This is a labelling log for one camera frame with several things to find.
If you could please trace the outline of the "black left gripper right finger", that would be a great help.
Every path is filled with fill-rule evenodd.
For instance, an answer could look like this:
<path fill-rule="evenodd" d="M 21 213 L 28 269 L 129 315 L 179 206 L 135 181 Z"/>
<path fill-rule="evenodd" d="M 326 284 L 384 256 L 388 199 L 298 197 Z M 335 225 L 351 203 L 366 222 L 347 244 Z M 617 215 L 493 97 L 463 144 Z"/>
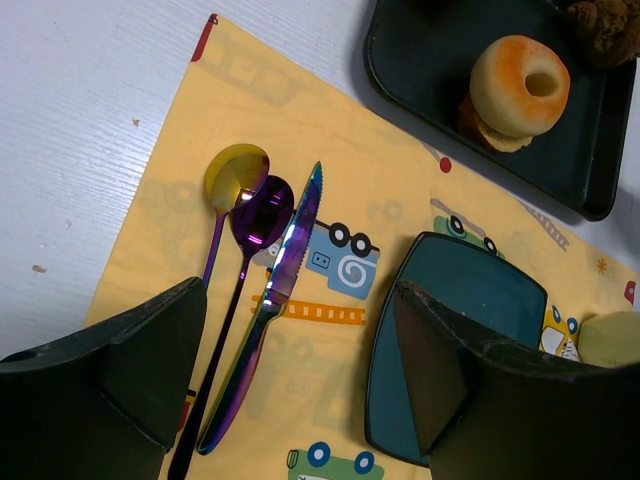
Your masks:
<path fill-rule="evenodd" d="M 395 328 L 420 452 L 435 479 L 635 479 L 639 368 L 530 348 L 417 285 Z"/>

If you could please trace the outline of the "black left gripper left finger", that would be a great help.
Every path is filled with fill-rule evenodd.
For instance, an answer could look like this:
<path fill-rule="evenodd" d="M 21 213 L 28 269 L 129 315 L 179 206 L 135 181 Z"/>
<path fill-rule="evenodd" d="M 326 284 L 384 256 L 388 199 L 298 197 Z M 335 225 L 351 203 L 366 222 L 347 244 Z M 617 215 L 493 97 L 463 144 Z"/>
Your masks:
<path fill-rule="evenodd" d="M 173 447 L 207 300 L 188 278 L 1 361 L 4 479 L 156 479 Z"/>

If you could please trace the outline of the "dark brown bread piece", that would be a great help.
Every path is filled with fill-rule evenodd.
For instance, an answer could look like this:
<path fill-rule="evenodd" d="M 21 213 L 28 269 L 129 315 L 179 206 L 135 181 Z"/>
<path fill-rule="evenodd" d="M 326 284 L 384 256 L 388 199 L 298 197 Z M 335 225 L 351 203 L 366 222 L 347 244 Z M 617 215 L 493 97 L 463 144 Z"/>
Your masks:
<path fill-rule="evenodd" d="M 565 16 L 592 66 L 612 69 L 639 58 L 638 1 L 576 1 Z"/>

